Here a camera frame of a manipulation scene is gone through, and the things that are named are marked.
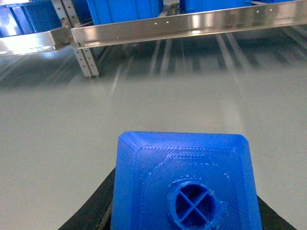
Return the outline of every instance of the metal bracket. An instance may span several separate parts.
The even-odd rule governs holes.
[[[52,0],[52,3],[63,26],[68,26],[71,29],[81,24],[71,0]],[[79,50],[80,44],[74,41],[72,34],[70,34],[70,45],[73,48],[84,76],[99,76],[97,58],[93,49]]]

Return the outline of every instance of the blue 3d printed part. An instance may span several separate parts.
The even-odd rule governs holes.
[[[247,140],[229,134],[122,134],[111,229],[261,230]]]

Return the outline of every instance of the metal shelf frame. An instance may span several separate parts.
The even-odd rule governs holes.
[[[75,42],[81,44],[80,48],[92,48],[305,23],[307,0],[296,0],[124,23],[79,26],[71,31]]]
[[[57,51],[69,45],[68,27],[47,32],[0,38],[0,56]]]
[[[32,0],[0,0],[0,5]],[[51,0],[62,27],[36,34],[0,38],[0,57],[58,51],[71,45],[86,77],[99,76],[107,46],[307,23],[307,0],[181,14],[178,4],[164,7],[157,18],[105,25],[81,24],[71,0]],[[306,45],[301,37],[291,36]],[[93,48],[103,47],[95,55]]]

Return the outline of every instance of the blue plastic bin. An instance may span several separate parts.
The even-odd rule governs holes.
[[[50,0],[0,7],[0,33],[3,37],[44,32],[61,27]]]
[[[180,0],[185,13],[214,11],[250,6],[251,0]]]
[[[90,9],[86,0],[72,0],[77,16],[80,22],[85,22],[91,19]]]
[[[161,0],[87,0],[95,25],[158,17]]]

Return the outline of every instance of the stainless steel shelf rail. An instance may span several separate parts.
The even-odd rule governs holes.
[[[0,0],[0,5],[32,0]],[[99,76],[102,53],[93,48],[151,40],[266,29],[307,23],[307,0],[180,14],[177,4],[165,6],[158,18],[93,26],[81,24],[71,0],[51,0],[62,27],[36,34],[0,38],[0,57],[57,51],[71,45],[86,77]]]
[[[69,45],[69,29],[0,38],[0,56],[56,51]]]
[[[73,28],[80,48],[307,23],[307,0]]]

